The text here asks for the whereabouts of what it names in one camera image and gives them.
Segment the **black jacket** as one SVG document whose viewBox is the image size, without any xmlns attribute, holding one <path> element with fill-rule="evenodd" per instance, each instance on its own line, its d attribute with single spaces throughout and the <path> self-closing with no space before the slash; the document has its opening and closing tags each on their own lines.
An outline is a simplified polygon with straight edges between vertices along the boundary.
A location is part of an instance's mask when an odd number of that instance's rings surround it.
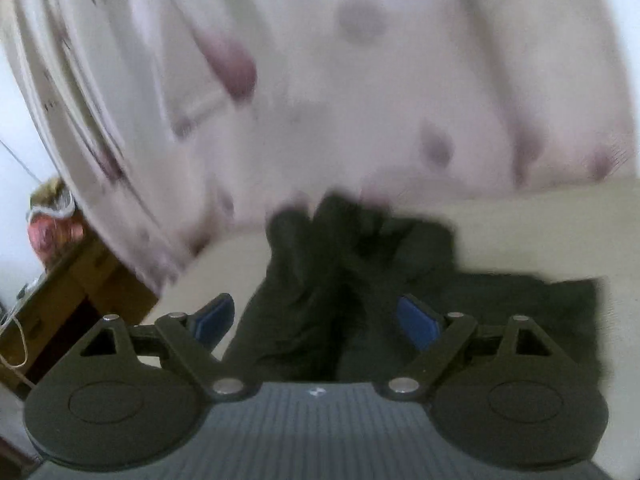
<svg viewBox="0 0 640 480">
<path fill-rule="evenodd" d="M 530 316 L 591 380 L 602 376 L 593 280 L 463 271 L 448 226 L 337 194 L 311 213 L 281 209 L 266 235 L 265 279 L 224 352 L 224 362 L 264 382 L 392 377 L 416 357 L 396 314 L 407 295 L 488 325 Z"/>
</svg>

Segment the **wooden dresser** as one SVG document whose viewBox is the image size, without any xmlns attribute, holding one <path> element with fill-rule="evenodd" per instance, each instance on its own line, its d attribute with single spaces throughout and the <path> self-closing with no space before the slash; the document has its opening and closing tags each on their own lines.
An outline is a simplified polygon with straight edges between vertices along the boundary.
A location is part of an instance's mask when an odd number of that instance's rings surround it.
<svg viewBox="0 0 640 480">
<path fill-rule="evenodd" d="M 155 296 L 106 245 L 91 235 L 68 252 L 13 310 L 1 327 L 1 382 L 24 396 L 107 314 L 140 323 Z"/>
</svg>

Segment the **floral covered object on dresser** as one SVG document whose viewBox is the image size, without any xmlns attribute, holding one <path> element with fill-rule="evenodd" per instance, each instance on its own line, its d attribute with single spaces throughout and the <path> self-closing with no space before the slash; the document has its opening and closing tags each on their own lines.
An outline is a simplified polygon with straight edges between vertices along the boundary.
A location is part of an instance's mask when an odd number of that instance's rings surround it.
<svg viewBox="0 0 640 480">
<path fill-rule="evenodd" d="M 86 222 L 60 177 L 38 186 L 29 197 L 27 236 L 44 270 L 52 269 L 86 235 Z"/>
</svg>

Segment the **floral pink curtain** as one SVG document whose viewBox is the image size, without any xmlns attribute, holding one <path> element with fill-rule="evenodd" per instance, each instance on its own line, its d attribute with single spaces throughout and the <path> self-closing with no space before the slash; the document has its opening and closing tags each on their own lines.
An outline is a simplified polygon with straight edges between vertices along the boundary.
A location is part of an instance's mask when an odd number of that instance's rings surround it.
<svg viewBox="0 0 640 480">
<path fill-rule="evenodd" d="M 86 220 L 153 290 L 331 190 L 394 207 L 630 177 L 603 0 L 1 0 Z"/>
</svg>

